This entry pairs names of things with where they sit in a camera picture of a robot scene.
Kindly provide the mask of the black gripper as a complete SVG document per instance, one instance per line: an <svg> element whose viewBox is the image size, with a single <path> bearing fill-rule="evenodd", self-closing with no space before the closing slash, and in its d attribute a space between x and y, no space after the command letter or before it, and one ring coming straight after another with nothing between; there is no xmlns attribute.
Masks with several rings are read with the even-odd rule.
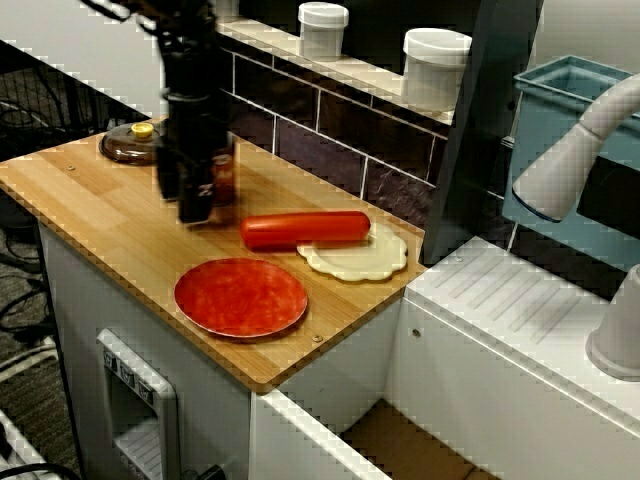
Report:
<svg viewBox="0 0 640 480"><path fill-rule="evenodd" d="M229 143L229 98L226 94L162 97L168 102L168 117L156 148L161 195L168 201L178 198L182 223L206 222L214 197L214 158Z"/></svg>

